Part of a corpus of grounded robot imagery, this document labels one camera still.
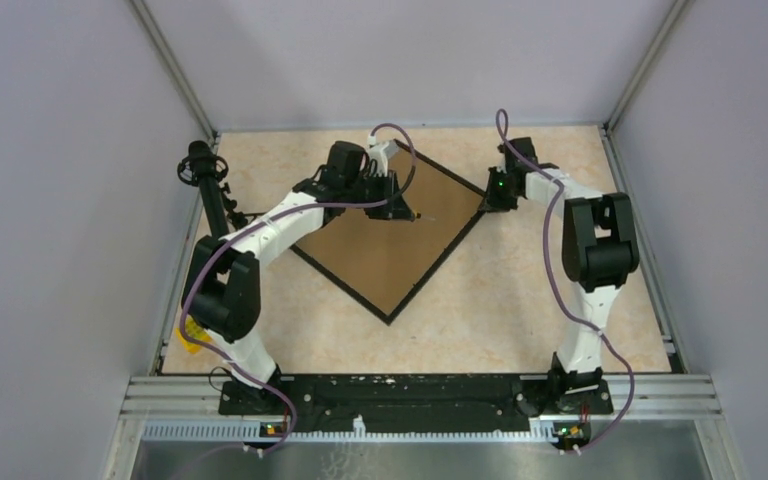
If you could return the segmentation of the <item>yellow handled screwdriver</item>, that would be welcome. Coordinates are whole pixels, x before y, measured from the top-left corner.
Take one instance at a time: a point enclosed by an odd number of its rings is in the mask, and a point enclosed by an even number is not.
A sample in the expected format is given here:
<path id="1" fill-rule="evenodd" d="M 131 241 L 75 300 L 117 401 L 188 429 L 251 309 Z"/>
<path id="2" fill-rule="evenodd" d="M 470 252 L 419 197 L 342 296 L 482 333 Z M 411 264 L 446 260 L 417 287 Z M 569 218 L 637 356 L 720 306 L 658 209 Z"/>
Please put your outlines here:
<path id="1" fill-rule="evenodd" d="M 431 215 L 422 214 L 420 212 L 414 213 L 414 220 L 415 221 L 435 221 L 436 218 Z"/>

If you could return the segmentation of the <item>black picture frame brown backing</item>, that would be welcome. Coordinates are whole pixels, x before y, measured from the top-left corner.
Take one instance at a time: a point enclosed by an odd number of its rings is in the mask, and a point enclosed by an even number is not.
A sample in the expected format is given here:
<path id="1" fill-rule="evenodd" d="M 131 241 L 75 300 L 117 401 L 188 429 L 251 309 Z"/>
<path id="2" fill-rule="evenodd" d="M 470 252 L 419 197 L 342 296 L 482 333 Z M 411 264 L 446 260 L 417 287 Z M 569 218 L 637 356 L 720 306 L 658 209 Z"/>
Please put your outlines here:
<path id="1" fill-rule="evenodd" d="M 348 210 L 291 250 L 375 317 L 391 324 L 483 214 L 484 190 L 418 153 L 405 200 L 435 221 L 382 221 Z"/>

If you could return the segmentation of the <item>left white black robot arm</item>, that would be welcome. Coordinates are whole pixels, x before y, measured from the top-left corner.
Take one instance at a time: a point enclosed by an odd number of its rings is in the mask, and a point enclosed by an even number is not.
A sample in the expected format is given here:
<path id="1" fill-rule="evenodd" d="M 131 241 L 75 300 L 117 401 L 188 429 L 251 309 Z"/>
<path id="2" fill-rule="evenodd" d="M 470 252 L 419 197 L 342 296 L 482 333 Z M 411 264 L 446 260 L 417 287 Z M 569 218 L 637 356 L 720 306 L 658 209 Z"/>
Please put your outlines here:
<path id="1" fill-rule="evenodd" d="M 337 141 L 326 163 L 271 210 L 240 230 L 196 243 L 180 320 L 193 320 L 206 331 L 208 349 L 244 384 L 243 401 L 255 412 L 274 410 L 281 397 L 278 365 L 256 330 L 262 269 L 348 209 L 361 209 L 374 220 L 414 220 L 403 198 L 409 184 L 389 166 L 401 150 L 395 140 L 374 137 L 367 146 Z"/>

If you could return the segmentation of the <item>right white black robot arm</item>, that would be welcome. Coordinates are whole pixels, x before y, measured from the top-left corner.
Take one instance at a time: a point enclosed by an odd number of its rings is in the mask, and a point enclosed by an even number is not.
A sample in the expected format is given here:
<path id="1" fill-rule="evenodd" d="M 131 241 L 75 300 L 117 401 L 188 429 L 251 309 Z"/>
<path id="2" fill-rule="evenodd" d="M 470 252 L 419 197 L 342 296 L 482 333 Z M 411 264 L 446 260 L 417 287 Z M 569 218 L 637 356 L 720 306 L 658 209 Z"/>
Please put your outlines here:
<path id="1" fill-rule="evenodd" d="M 625 193 L 600 192 L 540 163 L 529 137 L 504 140 L 498 150 L 504 164 L 488 170 L 482 210 L 508 212 L 526 199 L 545 206 L 546 221 L 561 221 L 561 264 L 574 302 L 561 307 L 570 323 L 552 358 L 546 397 L 554 409 L 572 412 L 602 379 L 610 311 L 640 264 L 632 203 Z"/>

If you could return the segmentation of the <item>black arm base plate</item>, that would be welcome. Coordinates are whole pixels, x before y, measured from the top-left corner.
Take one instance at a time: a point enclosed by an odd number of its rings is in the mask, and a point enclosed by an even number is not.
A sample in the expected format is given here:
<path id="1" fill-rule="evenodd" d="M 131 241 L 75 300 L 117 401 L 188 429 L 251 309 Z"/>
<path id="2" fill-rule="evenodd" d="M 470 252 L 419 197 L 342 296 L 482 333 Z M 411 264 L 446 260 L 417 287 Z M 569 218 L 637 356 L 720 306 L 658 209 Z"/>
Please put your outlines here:
<path id="1" fill-rule="evenodd" d="M 222 385 L 220 412 L 284 414 L 289 399 L 302 414 L 315 408 L 452 406 L 488 407 L 539 415 L 607 415 L 614 412 L 607 382 L 565 391 L 546 374 L 289 374 L 263 389 L 229 380 Z"/>

